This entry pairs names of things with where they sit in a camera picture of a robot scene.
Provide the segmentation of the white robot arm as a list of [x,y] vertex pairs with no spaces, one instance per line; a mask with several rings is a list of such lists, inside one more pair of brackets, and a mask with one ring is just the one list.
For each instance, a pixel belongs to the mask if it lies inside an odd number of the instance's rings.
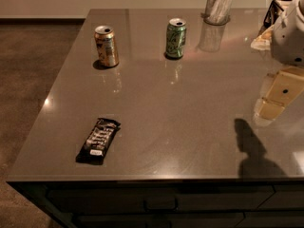
[[283,65],[265,76],[256,101],[254,120],[268,125],[304,91],[304,0],[273,0],[251,48]]

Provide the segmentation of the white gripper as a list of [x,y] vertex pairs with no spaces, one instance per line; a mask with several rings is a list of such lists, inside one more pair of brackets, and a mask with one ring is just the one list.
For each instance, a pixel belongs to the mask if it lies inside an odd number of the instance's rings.
[[304,16],[299,5],[291,4],[274,24],[271,52],[283,65],[265,77],[256,101],[256,122],[272,122],[304,91]]

